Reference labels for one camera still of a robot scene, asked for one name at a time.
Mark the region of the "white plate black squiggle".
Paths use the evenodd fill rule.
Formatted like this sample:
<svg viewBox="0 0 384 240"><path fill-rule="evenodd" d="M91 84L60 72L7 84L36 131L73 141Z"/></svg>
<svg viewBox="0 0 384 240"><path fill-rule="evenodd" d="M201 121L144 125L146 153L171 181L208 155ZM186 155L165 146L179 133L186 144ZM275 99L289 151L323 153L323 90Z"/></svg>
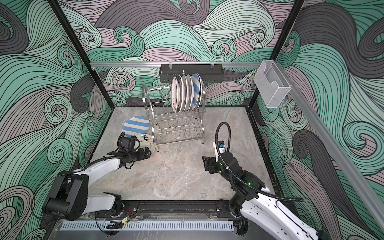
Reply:
<svg viewBox="0 0 384 240"><path fill-rule="evenodd" d="M138 135L135 135L135 137L139 141L139 142L137 141L135 142L135 149L141 149L141 148L144 149L145 147L148 147L152 154L157 151L151 135L138 134Z"/></svg>

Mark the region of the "blue striped plate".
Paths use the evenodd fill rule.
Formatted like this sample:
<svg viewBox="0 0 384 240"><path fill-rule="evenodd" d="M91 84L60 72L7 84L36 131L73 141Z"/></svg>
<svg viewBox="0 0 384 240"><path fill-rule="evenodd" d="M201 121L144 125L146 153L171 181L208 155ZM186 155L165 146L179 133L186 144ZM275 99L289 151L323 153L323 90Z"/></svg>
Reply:
<svg viewBox="0 0 384 240"><path fill-rule="evenodd" d="M196 110L201 103L203 85L202 85L201 77L199 74L194 73L194 74L192 74L191 78L192 78L193 87L194 87L194 97L193 97L193 101L192 101L192 104L193 104L192 110Z"/></svg>
<svg viewBox="0 0 384 240"><path fill-rule="evenodd" d="M150 121L143 116L132 117L124 122L122 130L126 137L146 134L150 129Z"/></svg>

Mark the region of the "orange sun plate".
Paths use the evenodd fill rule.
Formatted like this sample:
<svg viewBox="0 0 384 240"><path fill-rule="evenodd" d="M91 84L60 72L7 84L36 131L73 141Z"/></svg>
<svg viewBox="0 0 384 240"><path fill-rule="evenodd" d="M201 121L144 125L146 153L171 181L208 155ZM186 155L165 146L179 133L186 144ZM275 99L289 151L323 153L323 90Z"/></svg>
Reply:
<svg viewBox="0 0 384 240"><path fill-rule="evenodd" d="M174 113L177 111L179 98L180 98L180 88L179 88L178 79L176 77L173 77L172 86L171 86L171 105Z"/></svg>

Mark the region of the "white plate cloud emblem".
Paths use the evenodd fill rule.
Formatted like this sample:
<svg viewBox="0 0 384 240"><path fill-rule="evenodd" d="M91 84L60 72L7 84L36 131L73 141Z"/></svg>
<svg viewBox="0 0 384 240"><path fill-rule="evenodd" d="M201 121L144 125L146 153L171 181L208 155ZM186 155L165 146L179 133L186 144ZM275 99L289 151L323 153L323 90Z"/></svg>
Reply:
<svg viewBox="0 0 384 240"><path fill-rule="evenodd" d="M188 82L188 87L189 87L189 93L188 93L188 111L191 111L193 108L193 99L194 99L194 85L193 81L190 75L186 76L187 82Z"/></svg>

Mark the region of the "green rimmed white plate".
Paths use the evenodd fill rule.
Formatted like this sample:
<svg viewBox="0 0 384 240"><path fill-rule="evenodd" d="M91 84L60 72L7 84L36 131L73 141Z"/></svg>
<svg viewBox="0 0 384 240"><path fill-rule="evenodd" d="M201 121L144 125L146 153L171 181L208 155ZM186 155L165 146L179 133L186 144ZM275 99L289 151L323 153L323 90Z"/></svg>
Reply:
<svg viewBox="0 0 384 240"><path fill-rule="evenodd" d="M179 90L180 90L179 112L181 112L185 102L185 82L182 76L178 76L178 81L179 81Z"/></svg>

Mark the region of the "white plate red characters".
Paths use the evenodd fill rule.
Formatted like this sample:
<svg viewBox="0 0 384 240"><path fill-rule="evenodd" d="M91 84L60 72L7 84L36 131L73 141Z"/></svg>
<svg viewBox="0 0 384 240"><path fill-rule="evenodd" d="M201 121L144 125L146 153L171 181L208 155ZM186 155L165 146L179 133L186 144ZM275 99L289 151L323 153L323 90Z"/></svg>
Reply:
<svg viewBox="0 0 384 240"><path fill-rule="evenodd" d="M189 101L190 101L190 86L187 76L183 75L183 80L185 82L185 106L184 111L188 110Z"/></svg>

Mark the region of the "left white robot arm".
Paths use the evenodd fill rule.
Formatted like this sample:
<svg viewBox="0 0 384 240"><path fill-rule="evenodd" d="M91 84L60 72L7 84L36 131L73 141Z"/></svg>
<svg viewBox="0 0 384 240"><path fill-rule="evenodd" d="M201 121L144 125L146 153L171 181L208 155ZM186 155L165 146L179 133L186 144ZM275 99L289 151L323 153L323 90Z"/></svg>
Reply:
<svg viewBox="0 0 384 240"><path fill-rule="evenodd" d="M119 217L124 208L122 196L110 192L91 195L90 186L118 169L131 169L134 163L149 159L156 150L150 135L126 137L122 133L116 150L78 170L60 172L55 177L42 212L69 221L95 212L107 212L114 218Z"/></svg>

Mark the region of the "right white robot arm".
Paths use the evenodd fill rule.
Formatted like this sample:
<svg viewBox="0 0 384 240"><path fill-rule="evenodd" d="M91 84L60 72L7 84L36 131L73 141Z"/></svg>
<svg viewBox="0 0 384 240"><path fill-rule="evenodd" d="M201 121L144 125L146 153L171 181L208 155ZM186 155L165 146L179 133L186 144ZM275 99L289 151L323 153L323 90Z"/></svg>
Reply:
<svg viewBox="0 0 384 240"><path fill-rule="evenodd" d="M276 196L272 195L263 181L243 170L231 153L218 157L202 157L205 171L220 174L230 183L235 195L229 200L228 210L240 219L239 235L248 230L250 221L261 227L277 240L329 240L330 235L315 230L293 214Z"/></svg>

